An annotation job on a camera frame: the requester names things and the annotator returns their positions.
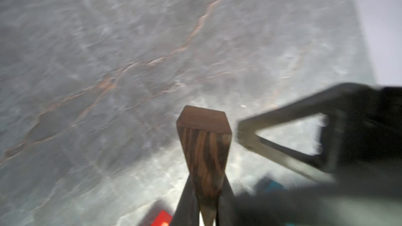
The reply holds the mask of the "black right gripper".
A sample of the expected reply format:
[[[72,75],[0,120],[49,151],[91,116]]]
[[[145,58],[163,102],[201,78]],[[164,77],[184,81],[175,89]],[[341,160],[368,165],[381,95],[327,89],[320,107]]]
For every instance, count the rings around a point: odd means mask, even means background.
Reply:
[[[257,135],[257,131],[315,114],[326,116],[321,154],[307,155]],[[238,123],[239,144],[316,182],[333,182],[333,173],[356,163],[402,157],[402,89],[364,90],[343,83]]]

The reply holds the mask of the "dark brown wedge block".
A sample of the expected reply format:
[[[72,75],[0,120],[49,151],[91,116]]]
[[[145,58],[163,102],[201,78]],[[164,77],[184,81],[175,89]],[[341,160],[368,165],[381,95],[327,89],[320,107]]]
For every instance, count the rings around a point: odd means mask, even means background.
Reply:
[[[176,127],[204,224],[212,226],[232,139],[227,116],[218,110],[187,105]]]

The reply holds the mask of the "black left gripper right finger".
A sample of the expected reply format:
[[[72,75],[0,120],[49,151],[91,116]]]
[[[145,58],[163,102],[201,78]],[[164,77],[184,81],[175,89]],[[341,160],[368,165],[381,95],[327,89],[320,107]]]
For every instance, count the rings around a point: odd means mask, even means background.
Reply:
[[[222,192],[218,198],[216,225],[236,226],[237,219],[235,195],[227,177],[225,176]]]

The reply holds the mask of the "red rectangular block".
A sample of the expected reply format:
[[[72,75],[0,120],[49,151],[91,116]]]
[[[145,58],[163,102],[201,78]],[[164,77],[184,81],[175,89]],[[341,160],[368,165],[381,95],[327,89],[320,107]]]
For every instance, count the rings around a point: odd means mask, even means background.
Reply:
[[[156,216],[151,226],[169,226],[172,221],[172,216],[164,210],[161,210]]]

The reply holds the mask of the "teal block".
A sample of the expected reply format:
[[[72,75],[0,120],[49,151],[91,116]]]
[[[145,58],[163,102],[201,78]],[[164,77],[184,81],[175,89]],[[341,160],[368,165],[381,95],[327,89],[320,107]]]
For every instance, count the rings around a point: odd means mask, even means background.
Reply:
[[[272,179],[263,179],[260,184],[259,184],[259,192],[262,194],[267,194],[276,190],[284,190],[284,186],[281,185],[280,183],[272,180]]]

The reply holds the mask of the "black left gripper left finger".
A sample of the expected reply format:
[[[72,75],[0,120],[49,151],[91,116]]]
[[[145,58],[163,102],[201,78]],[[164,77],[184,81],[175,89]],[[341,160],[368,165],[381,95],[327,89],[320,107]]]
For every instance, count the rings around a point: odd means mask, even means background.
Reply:
[[[199,226],[200,209],[191,177],[188,176],[170,226]]]

